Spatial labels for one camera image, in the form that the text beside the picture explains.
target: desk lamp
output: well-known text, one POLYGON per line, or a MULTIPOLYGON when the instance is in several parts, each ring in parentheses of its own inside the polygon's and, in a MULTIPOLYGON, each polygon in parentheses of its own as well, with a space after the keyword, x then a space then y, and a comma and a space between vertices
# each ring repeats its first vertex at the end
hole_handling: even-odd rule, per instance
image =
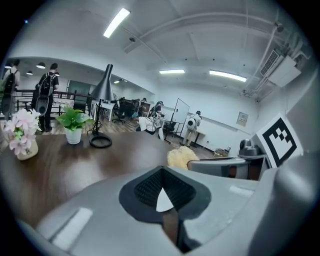
POLYGON ((102 127, 102 124, 99 121, 99 115, 102 108, 101 101, 113 101, 115 99, 110 83, 112 68, 113 65, 108 64, 101 82, 98 83, 98 85, 95 87, 91 94, 91 97, 95 98, 96 100, 99 100, 98 109, 96 112, 96 121, 93 125, 93 128, 88 131, 88 133, 91 132, 91 134, 89 134, 89 143, 91 146, 96 148, 106 148, 112 145, 111 138, 99 132, 99 129, 102 127))

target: white flower pot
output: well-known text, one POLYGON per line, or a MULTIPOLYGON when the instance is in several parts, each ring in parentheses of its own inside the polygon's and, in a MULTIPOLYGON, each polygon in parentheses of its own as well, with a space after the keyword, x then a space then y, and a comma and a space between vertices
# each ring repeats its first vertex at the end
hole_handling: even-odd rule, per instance
POLYGON ((78 144, 81 140, 82 129, 70 130, 64 128, 66 140, 69 144, 78 144))
POLYGON ((26 154, 19 153, 16 157, 20 160, 27 160, 29 158, 34 157, 38 153, 38 144, 34 140, 31 143, 31 147, 25 150, 26 154))

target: black backpack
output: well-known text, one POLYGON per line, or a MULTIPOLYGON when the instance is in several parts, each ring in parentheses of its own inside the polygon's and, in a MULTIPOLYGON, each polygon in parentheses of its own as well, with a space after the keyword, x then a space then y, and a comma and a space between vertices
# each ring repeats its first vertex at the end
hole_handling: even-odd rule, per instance
POLYGON ((54 90, 52 81, 56 76, 56 74, 50 74, 49 72, 45 74, 45 78, 42 80, 41 84, 39 84, 39 95, 50 96, 52 94, 54 90))
POLYGON ((16 73, 17 72, 18 72, 18 70, 16 70, 14 73, 12 73, 11 69, 10 69, 10 74, 6 78, 6 81, 5 81, 3 94, 11 94, 11 92, 15 88, 15 85, 16 85, 16 73))

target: wooden table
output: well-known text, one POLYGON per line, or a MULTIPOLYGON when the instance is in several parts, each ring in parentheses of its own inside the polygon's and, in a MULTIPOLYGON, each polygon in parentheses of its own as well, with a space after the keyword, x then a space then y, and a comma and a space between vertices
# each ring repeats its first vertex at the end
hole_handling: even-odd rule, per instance
POLYGON ((16 216, 35 227, 56 206, 103 179, 166 166, 173 147, 147 132, 109 133, 112 146, 89 145, 82 134, 77 145, 66 136, 40 135, 38 154, 19 161, 6 148, 0 155, 1 185, 16 216))

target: yellow plush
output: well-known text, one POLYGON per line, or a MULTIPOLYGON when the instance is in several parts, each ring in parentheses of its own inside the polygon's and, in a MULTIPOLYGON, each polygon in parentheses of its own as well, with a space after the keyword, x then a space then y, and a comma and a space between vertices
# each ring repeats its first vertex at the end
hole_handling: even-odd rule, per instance
POLYGON ((196 156, 190 148, 181 146, 168 152, 168 166, 178 167, 188 170, 187 163, 189 161, 198 161, 199 157, 196 156))

